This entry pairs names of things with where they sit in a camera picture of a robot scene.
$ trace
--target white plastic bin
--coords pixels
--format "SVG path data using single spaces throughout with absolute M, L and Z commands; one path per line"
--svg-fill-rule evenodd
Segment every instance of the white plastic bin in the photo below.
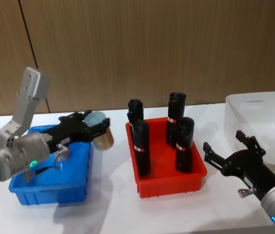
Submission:
M 275 173 L 275 92 L 227 96 L 224 132 L 234 152 L 245 149 L 235 138 L 237 130 L 257 138 L 266 150 L 265 164 Z

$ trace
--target green indicator light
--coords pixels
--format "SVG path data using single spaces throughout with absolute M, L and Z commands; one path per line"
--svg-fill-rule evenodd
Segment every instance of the green indicator light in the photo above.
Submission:
M 30 166 L 30 167 L 34 167 L 34 166 L 36 166 L 37 163 L 38 163 L 38 162 L 34 160 L 34 161 L 32 161 L 32 162 L 30 163 L 29 166 Z

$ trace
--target red plastic bin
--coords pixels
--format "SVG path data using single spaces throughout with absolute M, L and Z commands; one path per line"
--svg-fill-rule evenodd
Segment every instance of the red plastic bin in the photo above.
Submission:
M 126 123 L 134 176 L 139 196 L 145 198 L 200 190 L 202 179 L 207 175 L 207 169 L 196 145 L 193 143 L 192 172 L 178 172 L 175 169 L 176 150 L 166 144 L 167 118 L 154 118 L 145 121 L 149 125 L 151 171 L 147 176 L 142 178 L 138 174 L 130 125 Z

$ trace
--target table surface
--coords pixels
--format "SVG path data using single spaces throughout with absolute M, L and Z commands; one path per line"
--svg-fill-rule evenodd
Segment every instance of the table surface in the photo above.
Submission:
M 228 157 L 232 150 L 223 132 L 224 104 L 186 106 L 195 120 L 194 142 L 203 157 L 203 142 Z M 167 116 L 168 109 L 144 109 L 144 118 Z M 200 191 L 141 199 L 137 193 L 125 123 L 127 110 L 103 111 L 111 119 L 114 146 L 95 150 L 88 197 L 83 203 L 21 206 L 0 182 L 0 233 L 5 234 L 226 234 L 275 233 L 258 199 L 241 199 L 246 188 L 235 177 L 208 170 Z M 69 113 L 34 115 L 32 125 L 59 123 Z M 0 128 L 11 116 L 0 117 Z

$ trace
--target wood panel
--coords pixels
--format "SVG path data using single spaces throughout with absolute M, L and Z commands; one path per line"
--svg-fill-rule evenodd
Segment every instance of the wood panel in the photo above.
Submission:
M 275 91 L 275 0 L 21 0 L 51 112 Z
M 0 115 L 12 114 L 27 66 L 35 67 L 17 0 L 0 0 Z M 45 100 L 38 112 L 47 113 Z

